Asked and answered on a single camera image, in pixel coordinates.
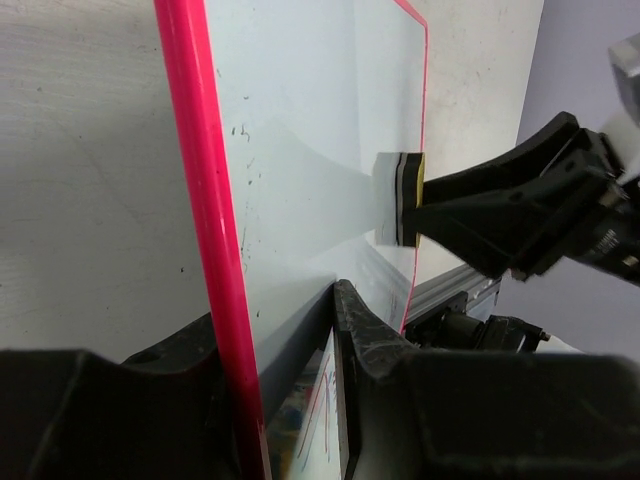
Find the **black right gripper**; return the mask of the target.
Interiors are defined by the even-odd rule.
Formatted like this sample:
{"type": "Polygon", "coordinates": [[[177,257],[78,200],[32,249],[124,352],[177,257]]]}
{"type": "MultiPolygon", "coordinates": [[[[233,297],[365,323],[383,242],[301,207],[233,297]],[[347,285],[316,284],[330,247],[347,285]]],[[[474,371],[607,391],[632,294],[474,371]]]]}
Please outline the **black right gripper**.
{"type": "Polygon", "coordinates": [[[612,143],[579,129],[560,112],[508,152],[426,181],[406,224],[489,278],[525,282],[568,258],[637,286],[639,177],[618,184],[612,143]],[[560,184],[519,186],[547,165],[541,176],[560,184]]]}

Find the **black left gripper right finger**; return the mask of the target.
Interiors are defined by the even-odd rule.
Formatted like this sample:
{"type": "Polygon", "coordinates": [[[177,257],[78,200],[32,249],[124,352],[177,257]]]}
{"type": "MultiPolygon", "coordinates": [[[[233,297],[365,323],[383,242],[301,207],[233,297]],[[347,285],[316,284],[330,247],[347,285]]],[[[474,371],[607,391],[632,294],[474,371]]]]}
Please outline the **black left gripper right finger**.
{"type": "Polygon", "coordinates": [[[345,479],[635,479],[639,368],[580,353],[411,344],[333,288],[345,479]]]}

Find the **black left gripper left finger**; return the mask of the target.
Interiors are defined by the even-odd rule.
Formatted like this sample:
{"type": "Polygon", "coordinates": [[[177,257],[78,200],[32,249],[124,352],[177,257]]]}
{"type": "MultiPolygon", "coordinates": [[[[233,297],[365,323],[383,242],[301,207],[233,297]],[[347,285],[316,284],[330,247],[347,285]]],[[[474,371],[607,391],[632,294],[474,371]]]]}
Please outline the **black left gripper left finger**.
{"type": "Polygon", "coordinates": [[[114,363],[1,353],[4,479],[237,479],[230,401],[204,315],[114,363]]]}

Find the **yellow whiteboard eraser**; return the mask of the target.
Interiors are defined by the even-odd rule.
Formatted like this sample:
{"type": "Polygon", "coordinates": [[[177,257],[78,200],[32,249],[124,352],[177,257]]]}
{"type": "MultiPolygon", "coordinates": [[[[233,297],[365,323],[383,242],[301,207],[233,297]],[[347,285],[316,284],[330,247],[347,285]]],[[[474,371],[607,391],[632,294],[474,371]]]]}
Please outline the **yellow whiteboard eraser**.
{"type": "Polygon", "coordinates": [[[377,155],[372,170],[377,245],[419,246],[420,234],[406,224],[404,215],[421,206],[425,164],[423,152],[380,152],[377,155]]]}

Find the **pink framed whiteboard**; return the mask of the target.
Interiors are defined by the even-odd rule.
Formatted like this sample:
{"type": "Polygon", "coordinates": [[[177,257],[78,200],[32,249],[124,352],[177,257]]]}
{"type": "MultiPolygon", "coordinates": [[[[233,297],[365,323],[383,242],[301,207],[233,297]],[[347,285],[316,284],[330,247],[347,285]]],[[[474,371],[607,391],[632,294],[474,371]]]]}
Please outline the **pink framed whiteboard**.
{"type": "Polygon", "coordinates": [[[424,147],[425,18],[407,1],[155,5],[242,474],[350,281],[394,329],[417,252],[396,241],[396,168],[424,147]]]}

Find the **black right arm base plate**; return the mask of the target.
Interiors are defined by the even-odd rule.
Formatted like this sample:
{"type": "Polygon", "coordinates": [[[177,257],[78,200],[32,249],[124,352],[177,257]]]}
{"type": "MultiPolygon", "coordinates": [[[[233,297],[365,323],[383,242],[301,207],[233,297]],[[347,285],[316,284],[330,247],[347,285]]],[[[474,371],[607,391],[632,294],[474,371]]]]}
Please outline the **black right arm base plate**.
{"type": "Polygon", "coordinates": [[[516,317],[481,321],[446,309],[410,322],[405,337],[422,349],[534,352],[551,335],[516,317]]]}

